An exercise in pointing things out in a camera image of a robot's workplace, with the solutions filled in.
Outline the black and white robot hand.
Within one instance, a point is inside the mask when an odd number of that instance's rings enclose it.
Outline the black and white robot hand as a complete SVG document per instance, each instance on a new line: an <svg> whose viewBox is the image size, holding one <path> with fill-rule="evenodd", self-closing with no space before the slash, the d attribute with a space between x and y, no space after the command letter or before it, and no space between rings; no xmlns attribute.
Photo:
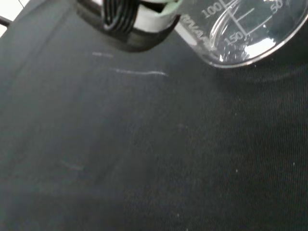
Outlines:
<svg viewBox="0 0 308 231"><path fill-rule="evenodd" d="M180 20L181 0L71 0L87 24L114 48L148 51L162 43Z"/></svg>

